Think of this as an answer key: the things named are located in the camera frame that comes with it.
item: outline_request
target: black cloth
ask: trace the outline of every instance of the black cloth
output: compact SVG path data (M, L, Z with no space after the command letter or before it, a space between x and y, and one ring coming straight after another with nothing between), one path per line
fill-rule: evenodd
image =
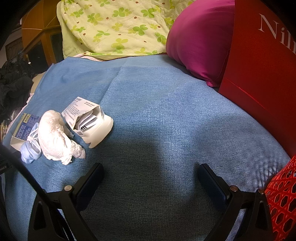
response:
M33 85L33 68L23 59L23 53L0 68L0 123L9 119L16 108L25 106Z

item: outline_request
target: blue face mask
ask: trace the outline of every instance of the blue face mask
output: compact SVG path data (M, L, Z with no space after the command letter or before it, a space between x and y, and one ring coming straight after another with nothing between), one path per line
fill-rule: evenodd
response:
M22 154L22 161L29 164L34 160L37 160L41 156L41 148L38 143L38 126L39 123L36 123L25 143L20 148Z

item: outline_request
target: pink fabric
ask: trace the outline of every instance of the pink fabric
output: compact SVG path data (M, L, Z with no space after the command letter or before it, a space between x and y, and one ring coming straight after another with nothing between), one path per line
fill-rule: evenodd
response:
M225 72L234 26L234 0L197 0L175 20L167 54L210 87Z

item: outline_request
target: bedding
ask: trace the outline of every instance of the bedding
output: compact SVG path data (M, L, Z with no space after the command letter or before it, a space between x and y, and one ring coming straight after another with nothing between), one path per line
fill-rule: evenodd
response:
M234 0L198 0L172 26L167 54L210 87L219 87L233 34Z
M165 53L176 17L192 0L64 0L57 5L64 57L110 60Z
M77 96L114 119L109 135L93 149L74 135L86 159L64 166L42 155L26 167L52 192L73 185L95 162L103 164L103 182L81 212L98 240L202 241L221 213L197 179L201 163L228 184L255 191L289 161L256 120L167 55L66 58L45 73L24 112L62 112ZM10 227L18 240L27 240L36 194L15 170L5 178Z

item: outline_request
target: blue fabric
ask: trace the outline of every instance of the blue fabric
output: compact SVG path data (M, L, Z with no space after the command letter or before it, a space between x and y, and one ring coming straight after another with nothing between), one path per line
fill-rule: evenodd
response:
M86 159L64 166L42 155L26 167L52 192L103 164L103 182L81 213L98 240L203 240L220 213L197 179L201 163L228 184L255 191L289 161L257 121L167 56L66 58L50 67L24 111L62 112L77 96L114 118L110 134L93 149L74 136ZM27 240L35 192L10 171L5 196L13 233Z
M31 163L34 160L37 160L41 156L41 148L38 143L38 126L39 123L35 123L32 127L32 130L29 134L31 137L30 140L27 140L20 147L20 153L22 155L22 161L24 163Z

